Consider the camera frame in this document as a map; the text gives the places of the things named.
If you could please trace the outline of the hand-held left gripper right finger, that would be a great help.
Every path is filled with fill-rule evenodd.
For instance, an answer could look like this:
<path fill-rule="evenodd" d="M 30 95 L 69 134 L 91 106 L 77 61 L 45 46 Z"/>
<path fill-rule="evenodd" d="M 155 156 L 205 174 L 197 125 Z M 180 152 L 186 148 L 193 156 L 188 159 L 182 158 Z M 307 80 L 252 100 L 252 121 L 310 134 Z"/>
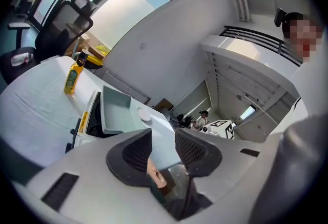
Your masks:
<path fill-rule="evenodd" d="M 264 224 L 283 211 L 279 191 L 282 135 L 263 143 L 228 140 L 187 129 L 175 147 L 189 174 L 181 224 Z"/>

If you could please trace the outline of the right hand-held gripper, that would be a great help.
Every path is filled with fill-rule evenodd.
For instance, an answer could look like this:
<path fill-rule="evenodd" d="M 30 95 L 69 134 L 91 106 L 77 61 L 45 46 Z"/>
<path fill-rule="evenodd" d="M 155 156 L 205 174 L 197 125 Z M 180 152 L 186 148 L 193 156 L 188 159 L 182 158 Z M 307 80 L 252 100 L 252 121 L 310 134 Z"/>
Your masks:
<path fill-rule="evenodd" d="M 233 124 L 230 120 L 217 120 L 215 122 L 206 124 L 201 129 L 201 132 L 226 139 L 234 139 L 235 137 Z"/>

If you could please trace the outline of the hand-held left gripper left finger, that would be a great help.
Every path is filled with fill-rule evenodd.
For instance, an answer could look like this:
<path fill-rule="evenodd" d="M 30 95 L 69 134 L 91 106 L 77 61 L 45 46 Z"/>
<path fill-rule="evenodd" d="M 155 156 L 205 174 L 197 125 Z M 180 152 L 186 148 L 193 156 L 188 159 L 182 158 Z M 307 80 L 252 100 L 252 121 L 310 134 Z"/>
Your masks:
<path fill-rule="evenodd" d="M 150 186 L 130 186 L 132 156 L 152 151 L 151 129 L 81 145 L 44 168 L 26 186 L 15 184 L 24 204 L 46 224 L 174 224 Z"/>

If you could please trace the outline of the white square pan wooden handle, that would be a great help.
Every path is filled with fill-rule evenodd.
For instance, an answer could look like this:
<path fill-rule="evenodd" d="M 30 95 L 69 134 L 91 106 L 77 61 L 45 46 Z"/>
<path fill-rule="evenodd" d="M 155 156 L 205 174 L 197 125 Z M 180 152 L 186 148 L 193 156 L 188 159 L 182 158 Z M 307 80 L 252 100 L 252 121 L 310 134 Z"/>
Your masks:
<path fill-rule="evenodd" d="M 167 182 L 150 160 L 152 129 L 144 128 L 132 98 L 106 86 L 100 94 L 102 131 L 115 141 L 107 153 L 109 170 L 124 184 L 163 189 Z"/>

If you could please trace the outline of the white plate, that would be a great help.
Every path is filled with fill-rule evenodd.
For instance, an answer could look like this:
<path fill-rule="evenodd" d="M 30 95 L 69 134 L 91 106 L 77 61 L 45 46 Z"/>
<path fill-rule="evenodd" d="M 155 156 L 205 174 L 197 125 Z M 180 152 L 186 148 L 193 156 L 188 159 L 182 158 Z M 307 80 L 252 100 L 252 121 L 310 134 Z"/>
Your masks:
<path fill-rule="evenodd" d="M 136 107 L 136 110 L 137 110 L 137 113 L 139 115 L 139 118 L 142 121 L 149 122 L 151 120 L 151 115 L 149 114 L 149 112 L 146 109 L 144 109 L 144 108 L 142 108 L 140 106 L 137 106 Z"/>

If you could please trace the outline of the black metal railing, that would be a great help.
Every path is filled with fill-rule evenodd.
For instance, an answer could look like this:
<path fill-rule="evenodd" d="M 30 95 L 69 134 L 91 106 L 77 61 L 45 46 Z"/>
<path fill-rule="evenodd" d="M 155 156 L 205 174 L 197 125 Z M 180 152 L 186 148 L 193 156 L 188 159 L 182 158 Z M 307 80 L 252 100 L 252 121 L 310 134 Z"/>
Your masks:
<path fill-rule="evenodd" d="M 303 64 L 303 60 L 297 56 L 296 53 L 291 51 L 287 42 L 284 42 L 283 40 L 271 35 L 247 28 L 234 26 L 224 26 L 224 30 L 220 33 L 220 35 L 254 43 L 258 46 L 279 54 L 298 67 Z"/>

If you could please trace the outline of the person's white shirt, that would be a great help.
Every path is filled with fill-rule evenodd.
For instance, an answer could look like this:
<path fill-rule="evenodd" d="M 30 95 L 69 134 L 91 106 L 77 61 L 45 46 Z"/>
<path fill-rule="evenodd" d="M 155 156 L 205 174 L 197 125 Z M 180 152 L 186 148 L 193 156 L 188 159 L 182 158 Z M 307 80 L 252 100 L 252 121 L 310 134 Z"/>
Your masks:
<path fill-rule="evenodd" d="M 328 64 L 305 63 L 292 76 L 292 82 L 299 98 L 269 137 L 283 133 L 294 123 L 328 114 Z"/>

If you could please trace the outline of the white table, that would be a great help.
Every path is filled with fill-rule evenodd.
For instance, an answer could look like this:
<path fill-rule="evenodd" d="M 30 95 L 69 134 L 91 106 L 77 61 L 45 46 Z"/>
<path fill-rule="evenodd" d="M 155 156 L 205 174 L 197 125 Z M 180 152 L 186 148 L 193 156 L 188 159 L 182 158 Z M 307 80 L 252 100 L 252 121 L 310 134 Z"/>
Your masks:
<path fill-rule="evenodd" d="M 64 85 L 72 64 L 67 56 L 48 60 L 20 75 L 0 94 L 0 165 L 10 180 L 26 185 L 60 160 L 72 137 L 70 130 L 82 117 L 93 91 L 103 86 L 118 91 L 83 70 L 74 93 L 66 94 Z M 151 115 L 149 122 L 139 119 L 144 128 L 152 129 L 150 159 L 157 169 L 180 163 L 174 131 L 164 115 L 133 98 L 131 104 Z"/>

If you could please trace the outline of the yellow oil bottle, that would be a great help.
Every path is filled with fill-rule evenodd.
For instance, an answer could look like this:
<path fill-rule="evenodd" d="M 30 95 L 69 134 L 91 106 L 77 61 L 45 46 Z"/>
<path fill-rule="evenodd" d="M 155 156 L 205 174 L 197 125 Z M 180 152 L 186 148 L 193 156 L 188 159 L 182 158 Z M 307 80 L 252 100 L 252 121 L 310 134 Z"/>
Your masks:
<path fill-rule="evenodd" d="M 74 89 L 81 74 L 82 70 L 84 69 L 85 62 L 88 57 L 88 51 L 86 49 L 82 49 L 80 54 L 77 56 L 76 61 L 70 67 L 69 73 L 67 75 L 67 79 L 64 86 L 64 92 L 66 94 L 73 94 Z"/>

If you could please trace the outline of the clear water bottle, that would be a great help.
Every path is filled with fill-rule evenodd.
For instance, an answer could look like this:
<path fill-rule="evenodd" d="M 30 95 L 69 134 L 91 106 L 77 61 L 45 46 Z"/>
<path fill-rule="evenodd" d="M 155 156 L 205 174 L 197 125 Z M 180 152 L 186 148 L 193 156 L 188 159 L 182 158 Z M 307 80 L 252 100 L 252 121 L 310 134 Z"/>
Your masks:
<path fill-rule="evenodd" d="M 20 66 L 23 64 L 28 64 L 32 59 L 34 55 L 32 53 L 22 53 L 15 55 L 11 58 L 11 65 L 13 67 Z"/>

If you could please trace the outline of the black office chair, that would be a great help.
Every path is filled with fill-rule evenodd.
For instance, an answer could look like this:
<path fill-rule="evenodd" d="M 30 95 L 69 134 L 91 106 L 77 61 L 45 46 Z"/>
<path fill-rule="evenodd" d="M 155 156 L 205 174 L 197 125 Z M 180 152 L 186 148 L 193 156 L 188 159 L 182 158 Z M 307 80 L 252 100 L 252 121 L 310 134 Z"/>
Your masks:
<path fill-rule="evenodd" d="M 21 46 L 23 30 L 30 28 L 26 23 L 9 23 L 9 30 L 16 30 L 16 49 L 0 55 L 0 74 L 6 84 L 12 83 L 24 72 L 54 56 L 63 56 L 66 50 L 93 26 L 91 15 L 97 6 L 90 0 L 62 2 L 47 17 L 38 33 L 33 47 Z M 11 58 L 22 53 L 32 53 L 28 64 L 13 67 Z"/>

